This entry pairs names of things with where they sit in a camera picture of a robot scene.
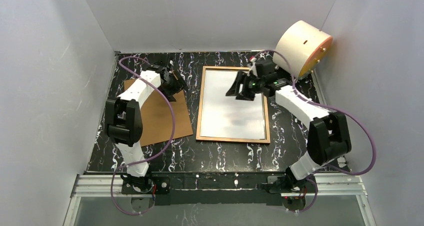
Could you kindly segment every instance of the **cable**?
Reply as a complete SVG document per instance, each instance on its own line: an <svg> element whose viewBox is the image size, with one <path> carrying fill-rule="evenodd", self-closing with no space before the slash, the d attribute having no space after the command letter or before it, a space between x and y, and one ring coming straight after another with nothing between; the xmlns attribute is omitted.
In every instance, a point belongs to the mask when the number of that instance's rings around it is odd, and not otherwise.
<svg viewBox="0 0 424 226"><path fill-rule="evenodd" d="M156 197L155 197L155 192L156 192L156 184L155 184L155 188L153 189L153 191L151 192L151 198L153 199L153 201L155 201Z"/></svg>
<svg viewBox="0 0 424 226"><path fill-rule="evenodd" d="M310 209L312 207L312 205L315 203L315 200L317 199L317 196L318 196L318 186L317 186L317 184L312 179L310 179L310 178L307 178L306 180L309 181L310 183L312 183L314 185L315 195L313 196L312 202L310 202L310 204L307 207L305 207L302 210L296 210L296 211L294 211L296 213L304 212L304 211Z"/></svg>
<svg viewBox="0 0 424 226"><path fill-rule="evenodd" d="M152 183L151 185L152 185L152 186L150 187L150 189L149 189L149 190L144 191L144 192L140 191L140 192L141 192L141 193L148 193L148 192L150 192L150 191L153 189L153 187L154 187L154 184L153 184L153 183Z"/></svg>
<svg viewBox="0 0 424 226"><path fill-rule="evenodd" d="M292 67L290 66L290 63L287 61L287 59L281 53L277 52L276 50L263 50L261 52L258 52L254 56L254 58L257 58L260 54L266 53L266 52L274 52L274 54L279 55L287 63L287 66L288 66L288 68L291 71ZM365 174L365 173L369 172L374 167L374 164L376 163L376 159L377 159L376 143L374 142L374 139L371 136L370 132L365 128L365 126L362 123L360 123L353 115L351 115L347 111L345 111L343 109L339 109L337 107L333 107L333 106L329 106L329 105L325 105L325 104L321 104L321 103L316 103L316 102L313 102L313 101L308 100L307 98L303 97L299 93L299 91L296 89L296 79L295 79L295 76L291 72L290 72L290 76L291 76L293 91L294 91L294 93L296 94L296 96L298 98L300 98L302 101L307 102L307 103L309 103L311 105L319 106L319 107L324 107L324 108L327 108L327 109L338 111L338 112L341 112L344 115L350 117L354 122L356 122L359 125L359 127L362 128L362 130L364 131L364 133L367 135L367 137L369 139L369 142L371 143L371 149L372 149L371 163L369 164L369 166L365 170L360 171L360 172L349 172L349 171L345 171L345 170L343 170L341 168L338 168L336 166L333 166L333 165L328 165L328 166L331 167L331 168L333 168L333 169L335 169L335 170L337 170L337 171L339 171L339 172L342 172L342 173L345 173L345 174L348 174L348 175L353 175L353 176L362 175L362 174Z"/></svg>
<svg viewBox="0 0 424 226"><path fill-rule="evenodd" d="M303 196L301 198L304 198L306 196L306 193L307 193L307 188L305 186L305 192L304 192L304 194L303 194Z"/></svg>
<svg viewBox="0 0 424 226"><path fill-rule="evenodd" d="M170 102L168 101L168 99L167 99L167 97L157 88L157 87L155 87L152 83L150 83L150 82L148 82L148 81L146 81L145 79L143 79L139 74L137 74L136 72L134 72L133 70L131 70L131 69L129 69L128 67L126 67L126 66L124 66L123 64L122 64L122 61L123 60L125 60L125 59L130 59L130 58L133 58L133 59L140 59L140 60L142 60L143 62L145 62L145 63L147 63L149 66L151 66L151 64L147 61L147 60L145 60L145 59L143 59L143 58L141 58L141 57L136 57L136 56L127 56L127 57L124 57L124 58L122 58L122 59L120 59L119 61L118 61L118 64L122 67L122 68L124 68L125 70L127 70L128 72L130 72L131 74L133 74L135 77L137 77L138 79L140 79L140 80L142 80L144 83L146 83L148 86L150 86L150 87L152 87L155 91L157 91L159 94L160 94L160 96L162 96L163 97L163 99L165 100L165 102L166 102L166 104L168 105L168 107L169 107L169 110L171 111L171 116L172 116L172 132L171 132L171 136L170 136L170 138L169 138L169 140L168 140L168 142L166 143L166 145L165 145L165 147L160 151L160 152L158 152L157 154L155 154L155 155L153 155L152 157L149 157L149 158L147 158L147 159L144 159L144 160L141 160L141 161L137 161L137 162L132 162L132 163L129 163L129 164L127 164L127 165L121 165L121 166L118 166L118 167L116 167L116 169L115 169L115 171L113 171L113 176L112 176L112 182L111 182L111 191L110 191L110 197L112 198L112 201L113 201L113 203L115 204L115 206L116 206L116 208L119 210L119 211L121 211L121 212L123 212L123 213L125 213L125 214L127 214L127 215L141 215L141 214L143 214L143 213L145 213L145 212L147 212L147 211L149 211L152 207L154 207L154 205L155 205L155 202L153 201L153 205L150 207L150 208L148 208L148 209L146 209L146 210L144 210L144 211L142 211L142 212L128 212L128 211L125 211L124 209L122 209L119 205L118 205L118 203L117 203L117 201L116 201L116 199L114 198L114 191L113 191L113 185L114 185L114 180L115 180L115 176L116 176L116 174L117 174L117 171L118 170L120 170L120 169L123 169L123 168L125 168L125 167L129 167L129 166L133 166L133 165L136 165L136 164L139 164L139 163L143 163L143 162L148 162L148 161L151 161L151 160L153 160L153 159L155 159L155 158L157 158L157 157L159 157L163 152L165 152L165 150L169 147L169 145L171 144L171 141L172 141L172 139L174 138L174 133L175 133L175 122L176 122L176 120L175 120L175 114L174 114L174 110L173 110L173 108L172 108L172 106L171 106L171 104L170 104Z"/></svg>
<svg viewBox="0 0 424 226"><path fill-rule="evenodd" d="M301 188L301 191L300 191L300 193L299 193L299 196L297 196L298 198L301 198L302 193L303 193L303 189L304 189L304 188L306 188L306 187Z"/></svg>

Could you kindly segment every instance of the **white cylinder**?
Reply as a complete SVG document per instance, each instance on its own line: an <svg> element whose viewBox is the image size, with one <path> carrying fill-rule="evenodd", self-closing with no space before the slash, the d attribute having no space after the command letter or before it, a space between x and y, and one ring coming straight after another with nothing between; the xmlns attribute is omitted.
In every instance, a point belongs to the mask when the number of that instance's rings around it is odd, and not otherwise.
<svg viewBox="0 0 424 226"><path fill-rule="evenodd" d="M298 21L287 29L275 48L287 59L290 68L277 54L274 54L273 61L294 77L302 79L320 62L332 42L332 36Z"/></svg>

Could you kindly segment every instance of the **white wall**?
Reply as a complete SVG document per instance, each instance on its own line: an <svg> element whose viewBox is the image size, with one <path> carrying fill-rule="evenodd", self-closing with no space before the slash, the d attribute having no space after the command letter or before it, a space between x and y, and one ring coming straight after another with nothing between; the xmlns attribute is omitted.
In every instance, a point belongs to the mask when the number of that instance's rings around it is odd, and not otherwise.
<svg viewBox="0 0 424 226"><path fill-rule="evenodd" d="M87 0L115 51L272 49L293 23L320 28L335 0Z"/></svg>
<svg viewBox="0 0 424 226"><path fill-rule="evenodd" d="M85 0L0 0L0 225L61 225L114 53Z"/></svg>
<svg viewBox="0 0 424 226"><path fill-rule="evenodd" d="M327 102L365 123L377 163L363 176L378 225L422 225L424 197L424 0L337 0L323 31L335 43L318 75ZM352 130L353 170L370 145Z"/></svg>

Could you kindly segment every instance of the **wooden frame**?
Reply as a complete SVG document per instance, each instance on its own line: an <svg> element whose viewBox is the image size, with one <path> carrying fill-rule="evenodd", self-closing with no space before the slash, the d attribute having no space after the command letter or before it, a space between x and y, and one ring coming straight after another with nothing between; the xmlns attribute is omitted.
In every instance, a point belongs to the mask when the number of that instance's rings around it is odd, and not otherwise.
<svg viewBox="0 0 424 226"><path fill-rule="evenodd" d="M206 77L207 70L225 70L225 71L244 70L244 71L248 71L249 68L247 68L247 67L203 66L203 74L202 74L201 85L200 85L200 103L199 103L199 111L198 111L198 118L197 118L196 140L225 141L225 142L248 142L248 143L270 143L271 142L271 136L270 136L270 133L269 133L270 123L269 123L269 115L268 115L268 101L267 101L267 98L263 95L262 95L262 108L263 108L263 118L264 118L264 122L265 122L265 125L264 125L265 139L246 139L246 138L201 136L200 130L201 130L201 125L202 125L203 98L204 98L205 77Z"/></svg>

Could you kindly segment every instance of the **black marble tabletop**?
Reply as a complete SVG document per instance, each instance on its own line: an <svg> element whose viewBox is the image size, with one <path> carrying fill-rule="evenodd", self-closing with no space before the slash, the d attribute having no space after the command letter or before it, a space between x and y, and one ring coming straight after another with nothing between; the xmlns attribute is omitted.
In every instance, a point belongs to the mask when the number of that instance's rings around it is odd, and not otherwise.
<svg viewBox="0 0 424 226"><path fill-rule="evenodd" d="M194 135L175 139L159 158L150 162L152 171L170 172L243 172L243 171L284 171L306 152L307 128L284 107L273 99L268 100L271 144L235 144L227 142L196 141L196 127L199 112L199 97L203 66L246 67L248 59L255 52L210 52L210 53L169 53L174 67L179 69L188 85L185 94L191 126ZM130 54L121 54L119 59ZM155 62L163 57L160 53L132 54ZM271 59L271 55L261 57ZM141 60L127 60L124 64L140 73ZM124 80L133 78L127 71L116 67L109 90L109 98L115 98L124 91ZM297 84L306 96L318 101L311 76ZM97 137L87 171L112 172L123 158L104 132L104 114L98 127ZM145 158L158 153L165 143L143 147Z"/></svg>

